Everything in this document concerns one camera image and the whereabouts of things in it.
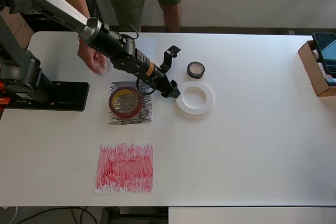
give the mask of red scribbles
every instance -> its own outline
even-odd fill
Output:
[[[101,145],[97,193],[151,193],[153,144]]]

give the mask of cardboard box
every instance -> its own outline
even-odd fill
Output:
[[[311,85],[318,97],[330,97],[336,95],[336,87],[330,87],[325,80],[323,73],[319,65],[317,64],[313,50],[316,49],[316,45],[313,40],[306,42],[298,51],[302,60],[304,68],[309,76]]]
[[[33,30],[28,26],[22,16],[17,14],[9,14],[9,8],[6,7],[0,12],[0,15],[6,22],[12,34],[22,48],[26,48],[34,34]]]

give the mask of white tape ring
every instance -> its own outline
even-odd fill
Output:
[[[212,95],[212,92],[210,90],[210,88],[205,85],[202,82],[198,82],[198,81],[188,81],[183,83],[182,85],[180,85],[179,90],[181,92],[180,96],[176,99],[176,103],[178,105],[178,107],[180,107],[180,109],[184,112],[187,113],[189,115],[203,115],[204,113],[210,111],[212,104],[214,102],[214,98]],[[199,89],[201,92],[203,91],[205,94],[205,103],[200,107],[200,108],[192,108],[189,107],[186,102],[183,99],[183,95],[185,93],[185,91],[189,88],[196,88]]]

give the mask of person's hand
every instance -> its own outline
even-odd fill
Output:
[[[93,73],[103,73],[106,69],[106,57],[100,52],[79,41],[77,55],[85,62]]]

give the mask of black mounting plate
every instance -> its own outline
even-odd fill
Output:
[[[83,111],[90,85],[86,82],[53,81],[55,98],[48,103],[38,103],[21,98],[13,99],[6,109]]]

